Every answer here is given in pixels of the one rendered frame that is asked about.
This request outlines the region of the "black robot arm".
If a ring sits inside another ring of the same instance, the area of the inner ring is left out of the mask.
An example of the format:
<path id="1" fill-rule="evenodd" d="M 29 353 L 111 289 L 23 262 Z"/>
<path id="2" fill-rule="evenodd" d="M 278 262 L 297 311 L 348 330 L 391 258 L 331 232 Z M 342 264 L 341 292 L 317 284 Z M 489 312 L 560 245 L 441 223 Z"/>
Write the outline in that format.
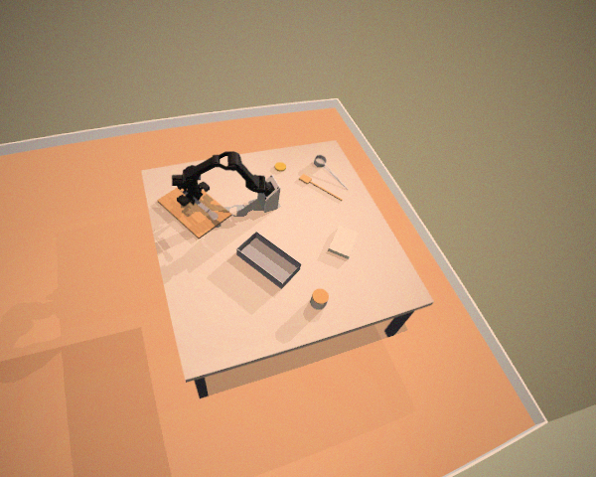
<path id="1" fill-rule="evenodd" d="M 220 163 L 220 159 L 227 156 L 227 166 Z M 172 186 L 177 186 L 179 190 L 187 193 L 187 187 L 196 188 L 201 175 L 213 168 L 222 168 L 226 171 L 236 171 L 245 180 L 245 187 L 255 193 L 264 193 L 267 197 L 275 189 L 272 183 L 265 181 L 264 175 L 251 174 L 242 164 L 240 154 L 235 151 L 226 151 L 221 154 L 212 155 L 211 158 L 198 165 L 190 165 L 183 170 L 183 175 L 172 175 Z"/>

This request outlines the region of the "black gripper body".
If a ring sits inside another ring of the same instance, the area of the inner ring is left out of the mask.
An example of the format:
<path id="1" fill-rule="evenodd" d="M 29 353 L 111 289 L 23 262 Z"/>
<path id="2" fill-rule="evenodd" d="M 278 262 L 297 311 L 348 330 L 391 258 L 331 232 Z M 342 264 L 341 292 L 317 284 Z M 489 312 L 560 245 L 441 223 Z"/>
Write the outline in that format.
<path id="1" fill-rule="evenodd" d="M 194 197 L 196 197 L 197 195 L 199 196 L 200 194 L 202 194 L 202 190 L 204 190 L 205 193 L 210 190 L 210 186 L 208 184 L 206 184 L 205 182 L 201 182 L 200 184 L 198 184 L 198 186 L 196 188 L 189 188 L 188 185 L 186 185 L 186 187 L 188 188 L 187 192 L 189 194 L 186 195 L 186 196 L 181 195 L 180 197 L 177 198 L 177 202 L 181 206 L 188 205 L 189 202 L 193 201 L 193 198 Z"/>

